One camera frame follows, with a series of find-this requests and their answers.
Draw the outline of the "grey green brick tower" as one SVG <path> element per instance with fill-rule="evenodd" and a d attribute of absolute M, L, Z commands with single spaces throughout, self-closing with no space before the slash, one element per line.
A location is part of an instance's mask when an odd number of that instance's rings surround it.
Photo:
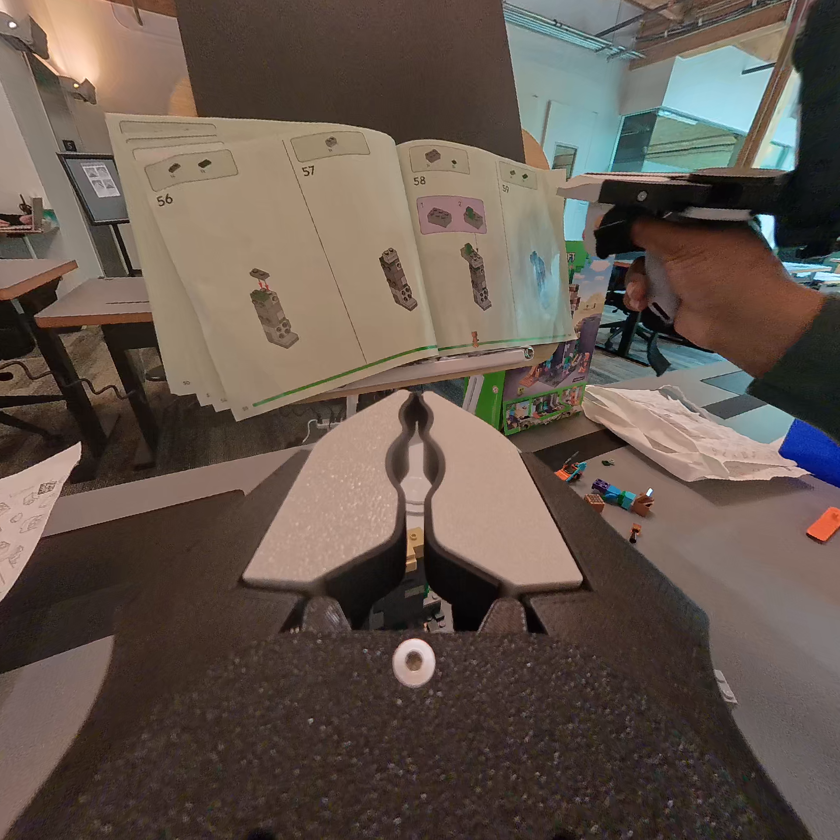
<path fill-rule="evenodd" d="M 395 589 L 373 604 L 366 620 L 367 629 L 421 634 L 454 632 L 451 605 L 440 598 L 427 581 L 424 549 L 423 529 L 408 529 L 404 576 Z"/>

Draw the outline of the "blue plastic bin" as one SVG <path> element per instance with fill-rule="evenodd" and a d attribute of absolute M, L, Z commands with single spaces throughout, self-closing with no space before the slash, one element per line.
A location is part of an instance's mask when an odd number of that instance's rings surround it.
<path fill-rule="evenodd" d="M 779 452 L 815 478 L 839 487 L 839 443 L 820 429 L 796 418 Z"/>

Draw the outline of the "open instruction booklet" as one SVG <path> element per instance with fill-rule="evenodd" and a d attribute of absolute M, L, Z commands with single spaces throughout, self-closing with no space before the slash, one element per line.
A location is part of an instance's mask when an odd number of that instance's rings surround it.
<path fill-rule="evenodd" d="M 173 393 L 243 422 L 574 336 L 561 172 L 334 122 L 106 121 Z"/>

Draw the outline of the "green toy box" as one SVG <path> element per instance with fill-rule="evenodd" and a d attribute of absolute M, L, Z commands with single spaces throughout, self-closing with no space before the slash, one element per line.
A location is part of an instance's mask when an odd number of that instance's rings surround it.
<path fill-rule="evenodd" d="M 472 376 L 463 407 L 510 436 L 582 409 L 614 258 L 591 259 L 570 282 L 574 336 L 545 361 Z"/>

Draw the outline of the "black framed display screen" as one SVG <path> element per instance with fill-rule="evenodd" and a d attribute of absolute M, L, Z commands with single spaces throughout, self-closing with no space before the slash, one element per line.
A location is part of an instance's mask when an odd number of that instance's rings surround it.
<path fill-rule="evenodd" d="M 56 156 L 89 225 L 130 223 L 123 187 L 112 154 L 59 152 Z"/>

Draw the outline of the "white crumpled bag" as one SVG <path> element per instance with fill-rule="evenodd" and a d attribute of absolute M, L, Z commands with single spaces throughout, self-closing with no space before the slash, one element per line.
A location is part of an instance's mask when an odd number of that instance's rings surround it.
<path fill-rule="evenodd" d="M 685 482 L 801 478 L 779 447 L 745 437 L 667 385 L 656 390 L 587 386 L 583 413 Z"/>

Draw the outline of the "pile of colourful brick figures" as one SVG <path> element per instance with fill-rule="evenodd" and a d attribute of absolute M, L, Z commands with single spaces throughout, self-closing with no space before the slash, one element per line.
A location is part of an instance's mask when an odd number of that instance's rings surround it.
<path fill-rule="evenodd" d="M 570 489 L 573 498 L 583 502 L 599 516 L 602 517 L 607 509 L 625 511 L 630 521 L 626 529 L 626 540 L 633 546 L 639 546 L 644 535 L 645 519 L 654 510 L 655 493 L 652 487 L 629 490 L 617 486 L 591 469 L 615 467 L 616 461 L 612 455 L 585 455 L 581 450 L 573 450 L 564 457 L 546 457 L 543 463 Z"/>

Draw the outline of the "wooden office table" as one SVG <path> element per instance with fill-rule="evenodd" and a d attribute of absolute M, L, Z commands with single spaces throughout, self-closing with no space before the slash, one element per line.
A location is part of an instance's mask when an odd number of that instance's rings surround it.
<path fill-rule="evenodd" d="M 60 375 L 68 372 L 69 357 L 66 351 L 58 351 L 60 341 L 42 330 L 36 324 L 35 316 L 46 306 L 39 300 L 46 293 L 55 292 L 64 276 L 77 268 L 78 264 L 74 259 L 2 259 L 1 300 L 13 304 L 16 314 L 23 321 L 24 327 L 47 364 L 47 376 L 54 380 L 59 392 L 50 395 L 27 395 L 20 397 L 17 402 L 3 396 L 1 424 L 37 436 L 54 446 L 61 443 L 60 435 L 10 414 L 7 409 L 68 403 L 69 386 L 61 384 Z"/>
<path fill-rule="evenodd" d="M 145 391 L 143 350 L 157 350 L 149 296 L 141 276 L 94 278 L 60 297 L 35 316 L 42 329 L 99 327 L 128 397 L 142 443 L 135 469 L 155 466 L 159 424 Z"/>

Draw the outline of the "person's right hand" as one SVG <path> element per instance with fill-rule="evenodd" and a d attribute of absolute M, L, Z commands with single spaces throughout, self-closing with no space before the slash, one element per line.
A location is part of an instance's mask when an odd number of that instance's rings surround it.
<path fill-rule="evenodd" d="M 640 217 L 632 233 L 645 259 L 626 274 L 626 305 L 636 311 L 649 307 L 648 262 L 655 258 L 679 299 L 677 333 L 755 379 L 782 360 L 831 301 L 796 284 L 747 227 Z"/>

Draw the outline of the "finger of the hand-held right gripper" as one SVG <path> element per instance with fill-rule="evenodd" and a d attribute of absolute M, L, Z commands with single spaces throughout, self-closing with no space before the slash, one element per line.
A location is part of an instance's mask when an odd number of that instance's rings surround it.
<path fill-rule="evenodd" d="M 587 173 L 559 185 L 557 196 L 591 204 L 636 204 L 647 200 L 656 183 L 659 173 Z"/>

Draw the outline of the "white printed sheet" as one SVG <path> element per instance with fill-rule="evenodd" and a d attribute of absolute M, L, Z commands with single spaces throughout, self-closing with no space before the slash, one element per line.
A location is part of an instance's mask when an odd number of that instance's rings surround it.
<path fill-rule="evenodd" d="M 1 479 L 1 599 L 11 591 L 46 528 L 49 516 L 81 459 L 76 443 Z"/>

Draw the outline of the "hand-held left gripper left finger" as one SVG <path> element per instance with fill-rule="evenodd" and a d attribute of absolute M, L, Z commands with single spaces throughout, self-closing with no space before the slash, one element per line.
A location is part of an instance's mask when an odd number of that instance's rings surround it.
<path fill-rule="evenodd" d="M 300 593 L 387 593 L 406 566 L 400 489 L 408 432 L 396 391 L 312 448 L 268 527 L 244 582 Z"/>

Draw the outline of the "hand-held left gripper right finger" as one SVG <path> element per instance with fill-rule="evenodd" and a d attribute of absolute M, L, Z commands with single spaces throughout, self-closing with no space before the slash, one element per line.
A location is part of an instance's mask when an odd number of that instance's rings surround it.
<path fill-rule="evenodd" d="M 422 403 L 429 548 L 504 595 L 578 590 L 583 573 L 519 450 L 439 395 Z"/>

